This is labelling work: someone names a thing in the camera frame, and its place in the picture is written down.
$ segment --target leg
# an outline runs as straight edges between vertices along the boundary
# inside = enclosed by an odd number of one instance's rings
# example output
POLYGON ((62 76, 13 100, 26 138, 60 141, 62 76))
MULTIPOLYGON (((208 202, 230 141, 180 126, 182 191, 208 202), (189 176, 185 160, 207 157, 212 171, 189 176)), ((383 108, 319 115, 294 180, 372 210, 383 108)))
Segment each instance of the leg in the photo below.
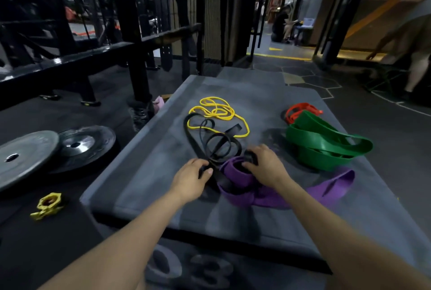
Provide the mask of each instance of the leg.
POLYGON ((412 64, 410 65, 410 75, 407 85, 404 88, 407 92, 412 92, 415 86, 422 80, 428 70, 430 53, 417 52, 412 54, 412 64))

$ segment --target hand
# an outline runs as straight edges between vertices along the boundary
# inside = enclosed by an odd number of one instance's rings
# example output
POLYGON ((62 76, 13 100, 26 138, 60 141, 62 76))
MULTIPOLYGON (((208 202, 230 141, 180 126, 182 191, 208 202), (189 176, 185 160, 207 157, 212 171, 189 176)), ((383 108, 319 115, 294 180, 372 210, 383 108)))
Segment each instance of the hand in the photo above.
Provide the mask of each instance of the hand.
POLYGON ((376 55, 377 55, 377 53, 373 52, 373 53, 369 54, 365 60, 372 60, 376 55))
POLYGON ((256 154, 259 165, 256 166, 249 162, 243 162, 242 165, 248 169, 261 184, 277 190, 283 183, 294 182, 275 152, 270 150, 267 145, 262 144, 256 147, 249 147, 248 149, 256 154))
POLYGON ((209 168, 203 172, 200 179, 199 169, 208 164, 208 161, 193 158, 175 174, 170 191, 178 195, 183 204, 198 199, 202 195, 205 184, 213 174, 213 169, 209 168))

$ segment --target weight plate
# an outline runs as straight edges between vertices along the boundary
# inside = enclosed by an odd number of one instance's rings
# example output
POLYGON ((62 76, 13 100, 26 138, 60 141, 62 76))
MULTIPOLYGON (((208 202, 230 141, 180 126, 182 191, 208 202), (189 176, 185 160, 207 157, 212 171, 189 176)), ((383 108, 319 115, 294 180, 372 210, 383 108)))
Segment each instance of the weight plate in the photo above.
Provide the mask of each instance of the weight plate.
POLYGON ((27 177, 56 152, 59 135, 38 131, 0 146, 0 191, 27 177))
POLYGON ((59 133, 60 150, 49 173, 62 173, 88 165, 105 155, 115 143, 115 133, 106 126, 86 126, 59 133))

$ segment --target floor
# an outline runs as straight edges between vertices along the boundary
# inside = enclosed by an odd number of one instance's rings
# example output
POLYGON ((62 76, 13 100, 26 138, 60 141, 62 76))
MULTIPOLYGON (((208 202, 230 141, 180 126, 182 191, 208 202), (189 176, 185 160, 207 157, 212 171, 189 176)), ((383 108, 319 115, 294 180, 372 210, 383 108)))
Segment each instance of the floor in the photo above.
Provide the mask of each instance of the floor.
MULTIPOLYGON (((180 61, 170 72, 148 71, 153 96, 173 93, 181 84, 180 61)), ((316 89, 349 133, 374 141, 367 155, 400 202, 431 237, 431 110, 402 106, 364 91, 350 73, 319 71, 311 62, 255 56, 250 68, 284 73, 287 86, 316 89)), ((132 94, 127 69, 110 68, 91 77, 100 107, 83 107, 77 94, 47 102, 34 98, 0 112, 0 143, 42 129, 61 131, 100 124, 116 132, 121 147, 134 136, 125 101, 132 94)), ((0 284, 2 289, 36 289, 102 238, 78 203, 101 170, 77 179, 29 179, 13 196, 0 198, 0 284), (40 197, 62 192, 69 205, 58 216, 35 223, 29 214, 40 197)))
MULTIPOLYGON (((315 48, 314 47, 299 47, 293 44, 284 44, 280 42, 273 42, 271 40, 271 28, 272 24, 267 24, 265 22, 262 38, 259 45, 259 36, 256 37, 256 46, 254 54, 256 56, 270 57, 270 58, 288 58, 292 60, 304 60, 311 61, 313 57, 315 48)), ((248 47, 248 54, 251 51, 253 42, 253 36, 250 37, 250 43, 248 47)), ((370 53, 365 51, 350 51, 341 50, 338 54, 339 58, 364 60, 370 53)), ((385 56, 384 53, 379 53, 373 59, 375 62, 379 62, 385 56)))
MULTIPOLYGON (((171 94, 181 85, 181 61, 170 72, 148 71, 153 98, 171 94)), ((39 130, 62 131, 76 126, 112 128, 124 147, 135 135, 126 99, 132 95, 128 69, 118 66, 90 77, 100 107, 84 107, 78 94, 59 91, 57 102, 33 98, 0 111, 0 144, 39 130)), ((36 289, 102 237, 79 204, 79 196, 103 170, 82 177, 34 176, 0 194, 0 288, 36 289), (69 203, 58 216, 35 222, 30 213, 38 200, 60 192, 69 203)))
POLYGON ((348 133, 373 140, 369 162, 431 239, 431 108, 368 93, 352 73, 322 72, 311 62, 256 56, 250 68, 283 72, 286 85, 315 89, 348 133))

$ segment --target gray mat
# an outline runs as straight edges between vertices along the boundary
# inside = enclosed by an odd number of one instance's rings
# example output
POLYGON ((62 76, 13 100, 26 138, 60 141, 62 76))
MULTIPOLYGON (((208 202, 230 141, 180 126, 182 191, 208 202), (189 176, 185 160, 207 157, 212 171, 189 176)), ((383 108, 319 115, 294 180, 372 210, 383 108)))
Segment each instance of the gray mat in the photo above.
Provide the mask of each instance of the gray mat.
MULTIPOLYGON (((83 204, 93 212, 132 220, 162 196, 169 189, 176 171, 195 157, 182 124, 189 109, 206 96, 227 100, 249 123, 251 133, 240 140, 242 144, 267 144, 302 186, 328 177, 295 161, 284 139, 286 124, 280 118, 280 113, 287 107, 309 102, 324 111, 322 118, 345 132, 314 90, 192 75, 85 191, 81 197, 83 204)), ((216 128, 224 131, 237 122, 217 121, 216 128)), ((192 133, 197 138, 198 132, 192 133)), ((356 158, 350 167, 356 172, 356 180, 348 194, 331 209, 359 232, 431 275, 431 243, 424 233, 365 157, 356 158)), ((206 189, 201 199, 184 206, 169 226, 320 257, 292 211, 236 208, 211 189, 206 189)))

